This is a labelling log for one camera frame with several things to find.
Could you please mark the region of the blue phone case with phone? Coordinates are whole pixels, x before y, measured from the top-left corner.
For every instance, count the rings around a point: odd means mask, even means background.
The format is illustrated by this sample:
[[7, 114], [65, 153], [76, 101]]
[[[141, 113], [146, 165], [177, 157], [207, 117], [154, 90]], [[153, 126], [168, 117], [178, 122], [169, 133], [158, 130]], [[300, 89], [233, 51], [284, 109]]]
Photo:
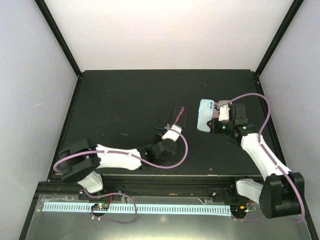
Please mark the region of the blue phone case with phone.
[[201, 99], [198, 109], [197, 129], [201, 132], [210, 132], [207, 122], [213, 118], [214, 101], [212, 99]]

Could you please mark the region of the blue phone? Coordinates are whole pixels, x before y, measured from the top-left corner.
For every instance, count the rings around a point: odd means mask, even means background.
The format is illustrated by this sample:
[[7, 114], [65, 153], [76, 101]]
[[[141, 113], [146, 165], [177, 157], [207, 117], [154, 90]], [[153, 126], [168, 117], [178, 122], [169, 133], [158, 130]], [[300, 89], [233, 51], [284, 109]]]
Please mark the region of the blue phone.
[[154, 128], [164, 130], [170, 121], [171, 108], [168, 106], [159, 106], [156, 114]]

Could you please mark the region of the purple phone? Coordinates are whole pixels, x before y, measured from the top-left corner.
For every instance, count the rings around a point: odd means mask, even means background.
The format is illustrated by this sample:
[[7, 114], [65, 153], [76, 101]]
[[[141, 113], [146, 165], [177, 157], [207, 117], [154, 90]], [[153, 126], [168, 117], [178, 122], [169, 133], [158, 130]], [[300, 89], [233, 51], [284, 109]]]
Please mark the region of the purple phone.
[[173, 110], [172, 123], [182, 130], [186, 128], [188, 109], [184, 106], [175, 106]]

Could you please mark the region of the beige phone case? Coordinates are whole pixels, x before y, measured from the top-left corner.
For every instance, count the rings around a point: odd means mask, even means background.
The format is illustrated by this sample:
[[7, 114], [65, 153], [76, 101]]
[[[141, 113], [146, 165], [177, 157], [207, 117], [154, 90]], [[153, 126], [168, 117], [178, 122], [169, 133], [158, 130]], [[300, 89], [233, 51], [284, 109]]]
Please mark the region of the beige phone case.
[[219, 105], [220, 107], [222, 107], [222, 106], [224, 106], [224, 105], [229, 105], [229, 104], [232, 104], [232, 101], [231, 101], [231, 100], [220, 100], [220, 101], [218, 102], [218, 105]]

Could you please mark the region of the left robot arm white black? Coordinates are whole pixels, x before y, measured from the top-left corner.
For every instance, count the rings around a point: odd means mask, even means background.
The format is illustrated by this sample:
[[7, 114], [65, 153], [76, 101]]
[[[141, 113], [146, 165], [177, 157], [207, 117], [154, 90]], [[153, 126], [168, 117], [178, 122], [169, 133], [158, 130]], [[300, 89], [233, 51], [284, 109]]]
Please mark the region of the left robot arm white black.
[[101, 200], [107, 195], [108, 188], [97, 169], [135, 171], [142, 167], [144, 161], [147, 165], [161, 166], [175, 154], [179, 137], [178, 133], [170, 130], [164, 135], [157, 134], [151, 144], [133, 149], [110, 148], [85, 138], [62, 149], [53, 169], [62, 174], [63, 183], [77, 183], [95, 199]]

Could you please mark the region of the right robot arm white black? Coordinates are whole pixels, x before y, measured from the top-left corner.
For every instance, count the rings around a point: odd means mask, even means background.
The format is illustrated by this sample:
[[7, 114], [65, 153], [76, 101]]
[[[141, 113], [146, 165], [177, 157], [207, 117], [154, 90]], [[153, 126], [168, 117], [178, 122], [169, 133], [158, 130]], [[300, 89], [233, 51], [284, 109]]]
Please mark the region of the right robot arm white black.
[[227, 189], [228, 198], [234, 202], [246, 197], [259, 204], [268, 218], [299, 215], [305, 217], [304, 187], [301, 173], [292, 172], [271, 151], [255, 125], [248, 123], [244, 104], [227, 101], [210, 105], [212, 114], [206, 122], [213, 134], [226, 134], [227, 138], [241, 147], [259, 170], [263, 183], [253, 179], [239, 179]]

